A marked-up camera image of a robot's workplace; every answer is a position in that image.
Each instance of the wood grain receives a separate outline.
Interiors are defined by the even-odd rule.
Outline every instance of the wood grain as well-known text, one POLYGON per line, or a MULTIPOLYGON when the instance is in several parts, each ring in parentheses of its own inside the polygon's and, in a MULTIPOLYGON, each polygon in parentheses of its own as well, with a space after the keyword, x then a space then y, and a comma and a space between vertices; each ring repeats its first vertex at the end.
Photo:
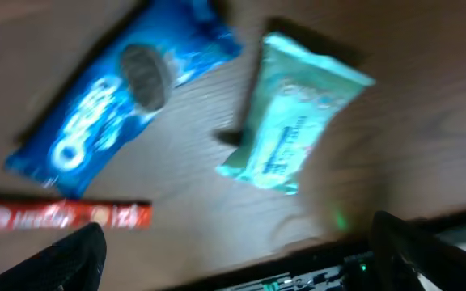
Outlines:
MULTIPOLYGON (((0 0, 0 189, 48 193, 5 173, 4 159, 133 5, 0 0)), ((284 255, 364 230, 376 209, 407 219, 466 207, 466 1, 236 0, 229 9, 244 54, 180 88, 87 191, 155 207, 150 230, 106 232, 101 290, 160 289, 284 255), (214 172, 234 149, 214 132, 240 123, 275 16, 356 48, 358 68, 377 80, 329 125, 297 196, 214 172)), ((0 234, 0 272, 65 233, 0 234)))

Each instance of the teal packet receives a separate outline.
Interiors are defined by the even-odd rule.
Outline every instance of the teal packet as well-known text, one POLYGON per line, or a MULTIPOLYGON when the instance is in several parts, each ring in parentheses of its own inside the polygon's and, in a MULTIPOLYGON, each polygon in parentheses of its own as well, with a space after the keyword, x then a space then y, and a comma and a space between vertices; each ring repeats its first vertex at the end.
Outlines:
POLYGON ((298 174, 328 122, 375 80, 273 32, 240 147, 217 168, 259 188, 298 192, 298 174))

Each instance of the red snack bar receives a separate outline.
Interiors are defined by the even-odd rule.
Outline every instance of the red snack bar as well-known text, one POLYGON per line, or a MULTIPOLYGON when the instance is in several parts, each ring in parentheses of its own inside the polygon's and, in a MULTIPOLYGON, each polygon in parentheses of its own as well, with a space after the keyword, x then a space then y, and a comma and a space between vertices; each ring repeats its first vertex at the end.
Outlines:
POLYGON ((146 228, 152 209, 146 204, 59 200, 0 202, 0 230, 66 228, 98 222, 103 228, 146 228))

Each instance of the snack package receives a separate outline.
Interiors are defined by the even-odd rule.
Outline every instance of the snack package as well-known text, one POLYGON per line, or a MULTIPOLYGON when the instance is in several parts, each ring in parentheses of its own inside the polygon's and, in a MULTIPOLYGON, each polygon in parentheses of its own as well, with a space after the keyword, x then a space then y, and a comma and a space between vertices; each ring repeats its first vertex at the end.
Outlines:
POLYGON ((142 203, 0 202, 0 231, 36 228, 79 228, 98 222, 103 228, 144 229, 151 207, 142 203))
POLYGON ((206 0, 152 0, 84 70, 6 168, 79 198, 174 86, 240 54, 206 0))
POLYGON ((328 122, 374 82, 280 33, 268 34, 241 145, 218 172, 295 194, 303 161, 328 122))

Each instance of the wooden table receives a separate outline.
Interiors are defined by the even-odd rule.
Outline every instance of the wooden table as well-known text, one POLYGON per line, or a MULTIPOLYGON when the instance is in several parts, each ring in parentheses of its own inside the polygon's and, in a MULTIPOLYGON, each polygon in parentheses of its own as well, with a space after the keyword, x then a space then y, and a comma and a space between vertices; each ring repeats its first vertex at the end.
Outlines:
MULTIPOLYGON (((50 193, 2 164, 132 6, 0 0, 0 191, 50 193)), ((466 207, 466 1, 235 0, 228 15, 244 54, 179 89, 87 190, 85 197, 155 206, 150 230, 106 232, 101 290, 160 289, 284 255, 364 230, 376 209, 407 219, 466 207), (214 172, 234 149, 214 133, 241 123, 274 16, 349 45, 358 68, 377 80, 329 125, 297 196, 214 172)), ((0 234, 0 272, 67 233, 0 234)))

